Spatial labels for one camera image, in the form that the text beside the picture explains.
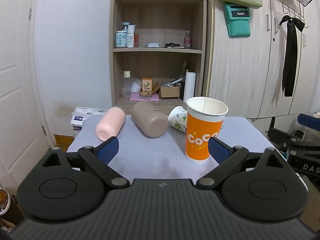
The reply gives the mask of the white door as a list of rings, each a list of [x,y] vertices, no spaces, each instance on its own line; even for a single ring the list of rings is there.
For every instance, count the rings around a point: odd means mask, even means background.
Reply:
[[[36,0],[1,0],[1,185],[11,191],[52,146],[34,61]]]

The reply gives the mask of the white tube bottle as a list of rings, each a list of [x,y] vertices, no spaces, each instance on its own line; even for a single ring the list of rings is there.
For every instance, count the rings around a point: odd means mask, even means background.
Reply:
[[[135,25],[130,24],[127,28],[127,48],[133,48],[135,42]]]

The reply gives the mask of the light blue jar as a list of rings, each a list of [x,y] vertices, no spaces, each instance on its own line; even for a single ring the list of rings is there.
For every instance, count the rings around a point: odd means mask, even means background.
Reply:
[[[127,47],[127,31],[117,31],[115,35],[115,47],[126,48]]]

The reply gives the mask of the orange floral small box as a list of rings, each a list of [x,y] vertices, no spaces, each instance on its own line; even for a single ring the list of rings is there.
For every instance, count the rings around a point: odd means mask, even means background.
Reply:
[[[140,96],[152,96],[153,94],[153,80],[149,77],[142,78],[142,88]]]

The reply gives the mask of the teal phone pouch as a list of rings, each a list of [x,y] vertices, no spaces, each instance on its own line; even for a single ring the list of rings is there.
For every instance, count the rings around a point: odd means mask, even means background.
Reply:
[[[250,37],[249,21],[252,16],[249,7],[225,3],[223,8],[228,36],[230,38]]]

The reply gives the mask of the wooden open shelf unit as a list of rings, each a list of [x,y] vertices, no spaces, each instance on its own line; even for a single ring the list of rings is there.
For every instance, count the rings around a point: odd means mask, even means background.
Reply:
[[[136,25],[138,47],[116,48],[122,23]],[[131,113],[134,103],[121,97],[121,72],[131,78],[172,80],[183,68],[196,73],[195,96],[202,94],[207,30],[207,0],[111,0],[110,75],[112,103]],[[184,47],[191,33],[191,48]]]

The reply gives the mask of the tissue pack stack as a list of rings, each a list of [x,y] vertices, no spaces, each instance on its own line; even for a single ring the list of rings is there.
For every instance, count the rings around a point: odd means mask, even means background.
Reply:
[[[72,118],[71,118],[73,137],[76,138],[76,136],[80,133],[83,127],[83,122],[86,119],[94,115],[104,115],[106,112],[107,112],[106,109],[81,107],[81,106],[76,107],[72,113]]]

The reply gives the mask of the black ribbon bow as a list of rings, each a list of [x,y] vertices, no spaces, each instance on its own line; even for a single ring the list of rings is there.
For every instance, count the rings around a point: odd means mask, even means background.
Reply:
[[[303,31],[305,23],[298,18],[285,15],[279,25],[287,24],[285,60],[281,87],[285,97],[292,97],[295,87],[297,59],[298,59],[298,40],[297,30]]]

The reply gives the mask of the orange paper cup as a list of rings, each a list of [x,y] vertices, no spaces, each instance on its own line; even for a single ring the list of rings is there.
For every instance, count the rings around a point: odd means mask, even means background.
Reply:
[[[204,96],[187,100],[187,130],[185,156],[193,163],[202,163],[209,158],[208,142],[220,133],[228,113],[225,103]]]

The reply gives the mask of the pink plastic cup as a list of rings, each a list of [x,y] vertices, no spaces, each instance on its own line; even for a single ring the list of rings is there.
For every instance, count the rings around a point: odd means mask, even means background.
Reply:
[[[120,107],[112,107],[98,122],[95,132],[98,139],[102,142],[116,137],[126,120],[126,114]]]

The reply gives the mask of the white paper towel roll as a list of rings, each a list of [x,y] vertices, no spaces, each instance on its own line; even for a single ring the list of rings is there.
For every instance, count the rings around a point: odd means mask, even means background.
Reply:
[[[186,102],[189,98],[194,96],[195,92],[196,73],[186,72],[184,83],[183,101]]]

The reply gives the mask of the light grey patterned tablecloth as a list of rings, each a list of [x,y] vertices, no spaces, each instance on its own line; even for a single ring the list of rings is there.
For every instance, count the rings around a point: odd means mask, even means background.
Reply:
[[[228,146],[244,146],[251,152],[262,153],[272,144],[245,118],[226,117],[218,139]],[[196,164],[185,157],[185,134],[173,127],[159,138],[146,137],[127,116],[118,134],[119,151],[109,166],[127,180],[199,178],[217,167],[209,158]]]

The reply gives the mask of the white floral paper cup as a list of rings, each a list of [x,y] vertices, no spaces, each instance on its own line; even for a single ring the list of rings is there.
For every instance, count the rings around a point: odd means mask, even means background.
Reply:
[[[187,131],[187,111],[182,106],[175,107],[168,116],[169,125],[181,132]]]

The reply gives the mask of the pink small bottle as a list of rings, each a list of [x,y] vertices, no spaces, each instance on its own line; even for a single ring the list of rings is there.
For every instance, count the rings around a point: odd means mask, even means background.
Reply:
[[[191,48],[191,33],[190,31],[187,31],[185,33],[185,37],[184,37],[184,47],[185,48]]]

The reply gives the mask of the small cardboard box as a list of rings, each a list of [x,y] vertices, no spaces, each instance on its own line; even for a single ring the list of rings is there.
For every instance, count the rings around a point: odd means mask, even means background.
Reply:
[[[173,87],[163,87],[160,86],[159,82],[156,82],[153,85],[152,91],[154,94],[158,93],[161,99],[168,99],[168,98],[179,98],[180,97],[180,88],[173,86]]]

